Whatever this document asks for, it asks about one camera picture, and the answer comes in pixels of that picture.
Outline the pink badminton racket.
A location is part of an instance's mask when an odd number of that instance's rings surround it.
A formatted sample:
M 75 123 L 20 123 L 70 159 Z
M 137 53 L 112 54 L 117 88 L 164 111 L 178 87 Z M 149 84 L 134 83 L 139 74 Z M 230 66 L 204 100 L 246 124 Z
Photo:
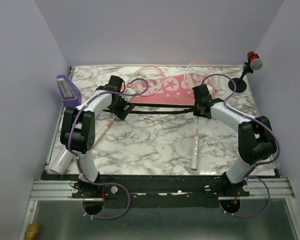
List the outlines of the pink badminton racket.
M 208 65 L 212 71 L 215 73 L 215 69 L 214 67 L 204 61 L 204 60 L 194 60 L 192 62 L 190 62 L 187 67 L 186 70 L 193 65 L 194 63 L 203 63 L 205 65 Z M 199 118 L 196 118 L 196 125 L 195 125 L 195 132 L 194 132 L 194 137 L 193 137 L 193 149 L 192 149 L 192 159 L 191 159 L 191 165 L 190 165 L 190 169 L 193 171 L 197 170 L 197 166 L 198 166 L 198 153 L 199 153 Z
M 165 73 L 155 65 L 146 65 L 133 72 L 129 79 L 128 85 L 132 87 L 141 87 L 141 92 L 145 91 L 141 96 L 150 97 L 158 93 L 164 84 Z

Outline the pink racket cover bag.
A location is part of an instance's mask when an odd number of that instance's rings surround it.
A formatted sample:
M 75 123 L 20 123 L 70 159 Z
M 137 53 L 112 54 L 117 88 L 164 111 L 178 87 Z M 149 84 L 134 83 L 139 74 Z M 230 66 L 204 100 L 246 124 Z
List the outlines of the pink racket cover bag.
M 202 83 L 207 85 L 211 97 L 214 98 L 216 88 L 211 79 L 201 74 L 187 73 L 166 77 L 161 90 L 155 95 L 136 96 L 131 102 L 135 104 L 192 106 L 195 103 L 193 88 Z

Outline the grey shuttlecock tube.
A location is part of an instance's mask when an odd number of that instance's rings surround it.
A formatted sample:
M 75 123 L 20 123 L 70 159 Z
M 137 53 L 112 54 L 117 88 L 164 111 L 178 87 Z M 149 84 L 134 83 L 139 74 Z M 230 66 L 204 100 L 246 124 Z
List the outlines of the grey shuttlecock tube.
M 57 157 L 49 164 L 47 172 L 49 174 L 63 175 L 73 159 L 72 153 L 63 147 Z

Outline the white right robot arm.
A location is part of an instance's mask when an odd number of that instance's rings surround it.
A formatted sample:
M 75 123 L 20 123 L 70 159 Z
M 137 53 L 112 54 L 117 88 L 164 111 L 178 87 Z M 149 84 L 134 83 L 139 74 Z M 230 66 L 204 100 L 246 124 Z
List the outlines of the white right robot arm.
M 213 99 L 205 84 L 192 90 L 194 116 L 218 120 L 238 134 L 238 158 L 223 174 L 225 180 L 220 183 L 220 191 L 231 196 L 237 192 L 238 183 L 244 181 L 259 161 L 267 160 L 278 151 L 270 121 L 265 116 L 245 115 L 227 106 L 220 98 Z

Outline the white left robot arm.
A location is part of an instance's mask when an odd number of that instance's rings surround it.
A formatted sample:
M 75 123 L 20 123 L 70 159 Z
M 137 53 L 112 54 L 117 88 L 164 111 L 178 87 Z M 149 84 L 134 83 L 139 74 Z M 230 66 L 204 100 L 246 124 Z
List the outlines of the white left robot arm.
M 76 158 L 79 179 L 86 182 L 83 191 L 91 198 L 97 197 L 101 191 L 101 185 L 96 182 L 99 171 L 92 154 L 96 117 L 108 109 L 123 121 L 135 107 L 130 105 L 130 100 L 137 92 L 129 87 L 121 92 L 123 85 L 122 78 L 112 75 L 109 82 L 99 86 L 86 102 L 64 110 L 60 142 Z

